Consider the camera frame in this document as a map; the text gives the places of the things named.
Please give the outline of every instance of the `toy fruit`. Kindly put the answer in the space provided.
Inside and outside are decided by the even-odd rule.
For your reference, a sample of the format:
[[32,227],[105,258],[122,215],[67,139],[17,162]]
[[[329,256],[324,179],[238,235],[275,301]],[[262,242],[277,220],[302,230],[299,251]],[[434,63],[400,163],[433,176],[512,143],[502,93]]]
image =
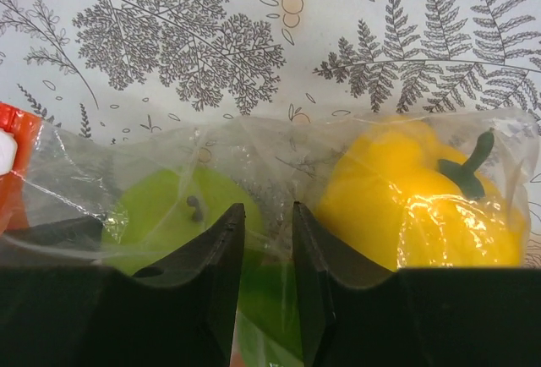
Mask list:
[[243,357],[239,367],[302,367],[283,346],[272,340],[243,314],[237,314],[238,348]]
[[0,234],[7,228],[28,227],[23,185],[26,169],[41,130],[41,118],[0,102],[0,129],[12,134],[18,146],[11,171],[0,177]]
[[[204,232],[234,203],[246,211],[246,247],[255,244],[252,233],[264,233],[259,208],[230,178],[206,167],[186,179],[180,172],[161,170],[123,194],[101,237],[106,264],[132,275]],[[245,262],[257,264],[258,252],[247,251]]]
[[362,134],[336,164],[316,217],[381,266],[519,266],[527,218],[476,170],[472,155],[442,144],[428,124],[392,118]]
[[[267,257],[264,264],[247,268],[240,282],[238,308],[276,346],[283,347],[290,357],[302,359],[297,286],[291,261]],[[241,342],[243,331],[239,329],[238,334]]]

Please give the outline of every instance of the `bell pepper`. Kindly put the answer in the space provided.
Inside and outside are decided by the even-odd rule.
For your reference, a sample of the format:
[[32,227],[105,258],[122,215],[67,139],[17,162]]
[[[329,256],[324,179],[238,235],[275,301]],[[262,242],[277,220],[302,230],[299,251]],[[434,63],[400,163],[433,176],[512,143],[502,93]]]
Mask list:
[[314,214],[381,266],[519,266],[529,227],[478,168],[488,129],[468,158],[420,120],[390,118],[336,164]]
[[13,135],[18,150],[10,173],[0,177],[0,234],[28,227],[23,185],[30,157],[41,130],[41,118],[0,102],[0,129]]

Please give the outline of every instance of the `patterned background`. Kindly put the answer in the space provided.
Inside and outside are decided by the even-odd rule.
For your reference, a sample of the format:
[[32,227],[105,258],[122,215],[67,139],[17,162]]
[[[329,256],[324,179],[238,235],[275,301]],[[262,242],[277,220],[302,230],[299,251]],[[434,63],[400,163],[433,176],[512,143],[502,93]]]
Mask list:
[[540,120],[539,10],[539,0],[0,0],[2,99],[102,144],[240,114],[307,123],[518,106]]

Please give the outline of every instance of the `apple stem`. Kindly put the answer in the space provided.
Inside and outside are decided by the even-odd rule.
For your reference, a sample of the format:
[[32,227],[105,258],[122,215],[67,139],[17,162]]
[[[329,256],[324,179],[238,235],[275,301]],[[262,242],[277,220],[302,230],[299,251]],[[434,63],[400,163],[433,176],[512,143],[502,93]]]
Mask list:
[[195,196],[190,195],[188,198],[186,198],[186,205],[195,209],[195,212],[192,215],[193,221],[195,222],[203,221],[203,211],[201,210],[201,204]]

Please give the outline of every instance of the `pepper stem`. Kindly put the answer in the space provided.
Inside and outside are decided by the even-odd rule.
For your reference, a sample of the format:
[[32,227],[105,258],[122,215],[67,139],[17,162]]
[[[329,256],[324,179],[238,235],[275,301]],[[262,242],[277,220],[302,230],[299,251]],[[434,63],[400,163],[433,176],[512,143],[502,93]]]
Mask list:
[[489,158],[495,142],[493,130],[494,129],[491,128],[477,138],[477,144],[475,145],[475,149],[473,149],[472,155],[470,155],[466,162],[462,164],[462,169],[464,171],[475,173],[479,167],[483,165],[486,159]]
[[438,160],[440,173],[455,183],[464,197],[469,200],[480,200],[484,197],[483,184],[475,177],[475,172],[489,158],[490,152],[494,148],[494,142],[494,132],[493,129],[490,129],[477,138],[475,149],[464,164],[460,165],[457,162],[443,159]]

